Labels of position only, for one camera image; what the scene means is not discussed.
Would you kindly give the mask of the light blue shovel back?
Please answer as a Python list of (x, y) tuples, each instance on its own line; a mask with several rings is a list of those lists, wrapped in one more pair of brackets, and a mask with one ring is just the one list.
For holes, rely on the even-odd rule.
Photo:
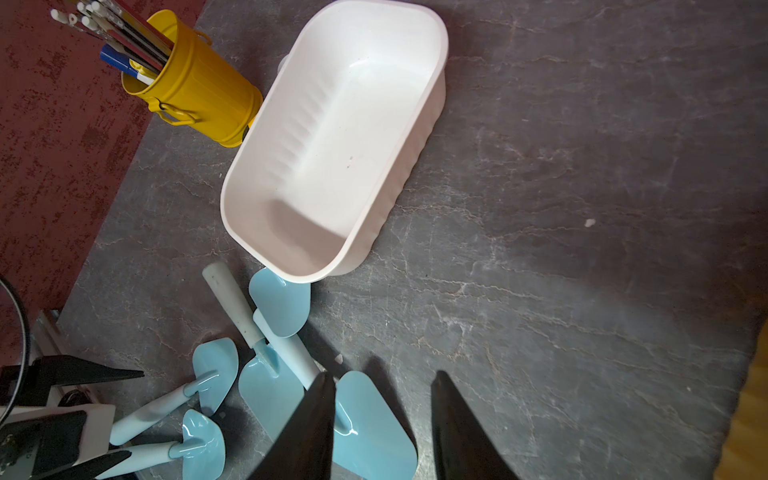
[(287, 281), (263, 268), (249, 281), (249, 295), (271, 331), (285, 338), (297, 334), (308, 321), (311, 286)]

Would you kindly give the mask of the yellow storage box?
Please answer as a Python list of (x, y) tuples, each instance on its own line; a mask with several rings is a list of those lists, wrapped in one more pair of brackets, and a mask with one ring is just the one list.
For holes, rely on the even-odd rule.
[(767, 324), (730, 422), (714, 479), (767, 479)]

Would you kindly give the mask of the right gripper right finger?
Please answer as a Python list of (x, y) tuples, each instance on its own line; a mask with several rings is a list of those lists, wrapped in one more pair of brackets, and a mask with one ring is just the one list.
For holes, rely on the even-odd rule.
[(431, 422), (437, 479), (519, 479), (442, 370), (431, 384)]

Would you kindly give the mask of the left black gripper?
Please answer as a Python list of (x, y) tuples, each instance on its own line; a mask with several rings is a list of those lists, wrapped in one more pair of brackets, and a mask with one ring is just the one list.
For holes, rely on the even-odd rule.
[(71, 355), (44, 356), (21, 372), (1, 369), (1, 477), (3, 479), (94, 480), (129, 459), (113, 450), (78, 465), (87, 413), (49, 407), (51, 389), (142, 378), (142, 370), (118, 369)]

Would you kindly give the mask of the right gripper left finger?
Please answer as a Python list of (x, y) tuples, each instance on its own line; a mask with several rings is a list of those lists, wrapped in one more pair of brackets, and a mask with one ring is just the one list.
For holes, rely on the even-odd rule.
[(248, 479), (330, 479), (335, 395), (333, 377), (321, 372)]

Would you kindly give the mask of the white storage box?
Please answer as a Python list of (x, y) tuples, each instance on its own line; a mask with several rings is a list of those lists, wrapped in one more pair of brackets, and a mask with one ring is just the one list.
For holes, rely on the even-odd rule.
[(446, 101), (446, 25), (398, 1), (336, 1), (303, 27), (225, 177), (223, 224), (279, 277), (367, 257)]

